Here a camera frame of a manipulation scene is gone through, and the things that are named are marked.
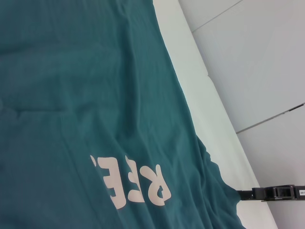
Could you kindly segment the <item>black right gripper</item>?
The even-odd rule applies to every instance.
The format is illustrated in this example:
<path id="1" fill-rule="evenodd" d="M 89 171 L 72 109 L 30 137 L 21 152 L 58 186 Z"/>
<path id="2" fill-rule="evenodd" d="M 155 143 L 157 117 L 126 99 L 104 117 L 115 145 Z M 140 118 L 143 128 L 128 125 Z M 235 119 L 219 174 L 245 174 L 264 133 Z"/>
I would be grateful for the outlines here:
<path id="1" fill-rule="evenodd" d="M 268 187 L 255 187 L 251 190 L 238 190 L 241 200 L 269 200 L 272 194 L 275 200 L 304 200 L 305 187 L 284 185 L 273 187 L 272 193 Z"/>

